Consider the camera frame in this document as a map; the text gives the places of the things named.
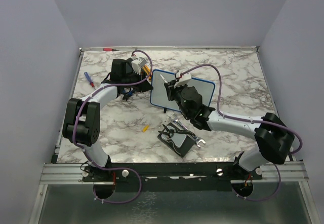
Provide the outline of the yellow marker cap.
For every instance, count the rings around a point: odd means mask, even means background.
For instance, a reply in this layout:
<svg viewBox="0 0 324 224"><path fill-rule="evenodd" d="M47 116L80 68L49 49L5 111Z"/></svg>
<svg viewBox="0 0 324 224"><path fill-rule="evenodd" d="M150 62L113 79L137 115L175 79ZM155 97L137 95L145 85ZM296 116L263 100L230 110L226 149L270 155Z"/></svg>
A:
<svg viewBox="0 0 324 224"><path fill-rule="evenodd" d="M149 128L149 125L146 125L143 129L142 132L145 132Z"/></svg>

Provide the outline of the blue framed whiteboard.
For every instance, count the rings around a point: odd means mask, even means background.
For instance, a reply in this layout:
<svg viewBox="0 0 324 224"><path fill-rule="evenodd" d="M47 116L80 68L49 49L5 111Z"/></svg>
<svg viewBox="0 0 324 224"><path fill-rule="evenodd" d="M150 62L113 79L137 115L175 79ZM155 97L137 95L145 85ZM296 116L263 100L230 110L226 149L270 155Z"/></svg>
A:
<svg viewBox="0 0 324 224"><path fill-rule="evenodd" d="M152 71L151 85L153 89L150 92L150 103L154 106L180 112L176 102L168 100L167 92L164 87L164 80L161 76L163 76L167 82L175 79L175 74L173 72L154 69ZM198 93L202 96L204 105L210 105L216 88L214 82L192 77L187 85L196 88Z"/></svg>

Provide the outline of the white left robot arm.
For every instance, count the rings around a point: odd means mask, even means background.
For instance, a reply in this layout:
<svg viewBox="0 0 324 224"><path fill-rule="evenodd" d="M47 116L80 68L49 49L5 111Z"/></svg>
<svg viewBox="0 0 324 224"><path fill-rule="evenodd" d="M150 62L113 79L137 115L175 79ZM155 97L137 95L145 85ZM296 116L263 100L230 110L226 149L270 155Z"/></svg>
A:
<svg viewBox="0 0 324 224"><path fill-rule="evenodd" d="M99 180L111 177L111 159L97 142L100 134L100 111L111 101L123 95L128 99L131 92L147 92L153 89L145 72L146 59L132 56L128 59L113 59L111 72L100 86L89 95L69 99L63 122L62 135L80 148L95 167Z"/></svg>

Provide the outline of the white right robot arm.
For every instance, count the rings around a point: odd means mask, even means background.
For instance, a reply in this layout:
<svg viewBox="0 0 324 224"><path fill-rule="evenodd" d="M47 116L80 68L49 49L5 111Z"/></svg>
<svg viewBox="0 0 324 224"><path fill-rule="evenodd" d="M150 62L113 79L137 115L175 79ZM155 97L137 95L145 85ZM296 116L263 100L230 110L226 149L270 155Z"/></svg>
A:
<svg viewBox="0 0 324 224"><path fill-rule="evenodd" d="M206 131L224 131L256 141L256 146L240 153L232 167L236 178L244 179L255 168L268 162L282 165L290 153L295 136L279 117L266 113L263 117L232 116L203 104L195 87L177 87L174 80L164 83L167 98L174 101L183 117L195 128Z"/></svg>

